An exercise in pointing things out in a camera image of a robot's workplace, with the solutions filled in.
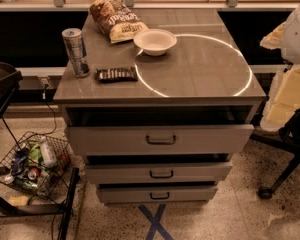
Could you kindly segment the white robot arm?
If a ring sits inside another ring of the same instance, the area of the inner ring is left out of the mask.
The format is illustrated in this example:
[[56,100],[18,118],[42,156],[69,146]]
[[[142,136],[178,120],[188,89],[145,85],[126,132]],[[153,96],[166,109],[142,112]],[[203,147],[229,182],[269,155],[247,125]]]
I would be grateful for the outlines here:
[[262,129],[273,132],[282,128],[300,109],[300,4],[260,45],[270,50],[279,49],[286,64],[272,79],[260,122]]

